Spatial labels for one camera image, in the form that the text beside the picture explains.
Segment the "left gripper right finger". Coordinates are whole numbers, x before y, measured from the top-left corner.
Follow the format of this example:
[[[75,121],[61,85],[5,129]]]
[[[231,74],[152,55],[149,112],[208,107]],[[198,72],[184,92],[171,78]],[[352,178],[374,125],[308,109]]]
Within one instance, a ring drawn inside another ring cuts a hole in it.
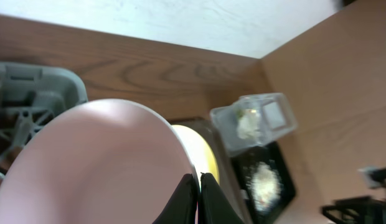
[[[202,173],[200,182],[199,223],[244,224],[211,173]]]

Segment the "rice and peanut waste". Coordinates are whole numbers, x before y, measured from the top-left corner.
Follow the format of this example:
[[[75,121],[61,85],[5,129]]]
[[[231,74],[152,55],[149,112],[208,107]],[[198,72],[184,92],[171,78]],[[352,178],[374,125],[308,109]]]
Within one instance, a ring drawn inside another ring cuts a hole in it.
[[[281,197],[282,183],[276,170],[265,162],[259,162],[248,178],[248,189],[257,211],[266,213]]]

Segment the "white pink bowl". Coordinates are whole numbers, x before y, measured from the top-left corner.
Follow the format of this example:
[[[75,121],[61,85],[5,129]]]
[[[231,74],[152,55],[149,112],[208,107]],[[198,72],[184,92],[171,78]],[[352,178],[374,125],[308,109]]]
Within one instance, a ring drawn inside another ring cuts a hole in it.
[[[174,129],[128,100],[95,100],[46,124],[0,186],[0,224],[152,223],[195,167]]]

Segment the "green snack wrapper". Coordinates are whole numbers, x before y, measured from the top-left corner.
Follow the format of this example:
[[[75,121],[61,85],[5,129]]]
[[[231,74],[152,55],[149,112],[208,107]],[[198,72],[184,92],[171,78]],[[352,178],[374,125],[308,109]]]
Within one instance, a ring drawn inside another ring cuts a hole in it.
[[[257,116],[257,111],[254,109],[238,109],[236,114],[238,120],[243,118],[252,119]]]

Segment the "yellow plate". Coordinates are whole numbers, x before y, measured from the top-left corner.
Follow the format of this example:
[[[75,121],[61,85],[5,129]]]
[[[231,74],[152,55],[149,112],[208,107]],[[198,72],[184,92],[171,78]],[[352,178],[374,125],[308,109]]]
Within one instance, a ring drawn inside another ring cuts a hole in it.
[[[194,165],[198,178],[202,173],[210,173],[219,183],[219,167],[209,143],[197,131],[187,126],[173,124],[172,127]]]

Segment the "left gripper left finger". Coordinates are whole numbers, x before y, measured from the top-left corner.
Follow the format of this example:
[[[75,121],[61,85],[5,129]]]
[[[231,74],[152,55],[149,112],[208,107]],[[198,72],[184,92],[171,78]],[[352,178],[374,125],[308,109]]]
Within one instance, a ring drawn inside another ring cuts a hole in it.
[[[198,188],[192,174],[185,174],[153,224],[194,224]]]

